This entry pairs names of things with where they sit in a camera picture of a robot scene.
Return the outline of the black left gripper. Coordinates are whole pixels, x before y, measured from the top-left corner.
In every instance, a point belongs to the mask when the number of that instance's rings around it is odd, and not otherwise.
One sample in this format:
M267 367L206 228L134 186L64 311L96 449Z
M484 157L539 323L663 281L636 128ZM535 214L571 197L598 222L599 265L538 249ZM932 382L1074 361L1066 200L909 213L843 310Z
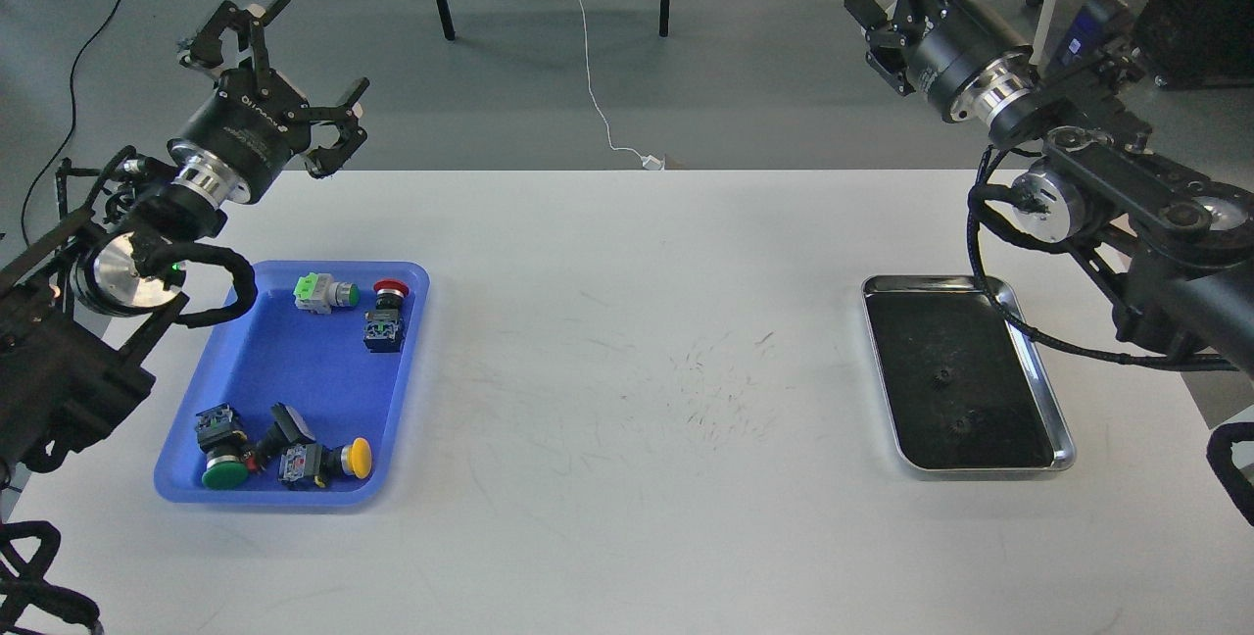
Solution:
M282 73L270 68L265 28L290 3L275 0L256 13L255 8L241 9L232 1L223 1L203 28L181 44L181 65L213 78L214 95L167 148L176 164L188 164L192 156L209 156L234 171L242 192L231 198L245 205L260 202L295 156L310 176L327 178L337 173L367 139L360 124L360 100L370 87L370 78L352 82L342 103L314 107ZM234 67L227 67L222 54L222 36L228 30L237 35L241 60ZM311 134L320 125L335 127L337 136L332 146L314 147Z

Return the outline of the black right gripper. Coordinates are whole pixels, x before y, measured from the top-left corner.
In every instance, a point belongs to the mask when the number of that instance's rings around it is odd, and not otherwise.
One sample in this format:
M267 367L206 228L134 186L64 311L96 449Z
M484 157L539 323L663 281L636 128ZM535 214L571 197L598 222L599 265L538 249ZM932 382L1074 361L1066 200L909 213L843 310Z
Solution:
M867 64L897 95L919 93L949 124L989 124L1035 90L1031 49L1009 24L969 0L844 0Z

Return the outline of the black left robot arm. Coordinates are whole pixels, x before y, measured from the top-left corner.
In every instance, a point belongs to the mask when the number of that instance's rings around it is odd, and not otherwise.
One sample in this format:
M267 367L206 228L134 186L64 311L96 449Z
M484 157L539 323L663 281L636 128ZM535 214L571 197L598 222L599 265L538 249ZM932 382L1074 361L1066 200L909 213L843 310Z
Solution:
M252 265L212 245L224 202L256 205L295 161L327 178L367 139L367 78L319 107L270 63L265 31L288 1L219 4L179 56L214 90L169 141L169 161L124 147L88 169L84 202L3 269L4 488L20 466L49 473L112 435L150 394L143 364L172 326L255 305Z

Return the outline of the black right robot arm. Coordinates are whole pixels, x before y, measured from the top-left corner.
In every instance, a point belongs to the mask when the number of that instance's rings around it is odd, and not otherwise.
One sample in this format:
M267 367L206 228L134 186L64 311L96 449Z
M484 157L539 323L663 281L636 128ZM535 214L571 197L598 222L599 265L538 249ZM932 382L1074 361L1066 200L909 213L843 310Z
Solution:
M1147 147L1151 125L1120 100L1137 78L1114 38L1041 73L1003 19L971 0L845 0L865 59L900 95L949 124L976 120L989 147L967 196L966 247L989 291L981 230L1071 257L1110 301L1116 339L1097 351L994 310L1031 341L1116 366L1253 370L1251 193Z

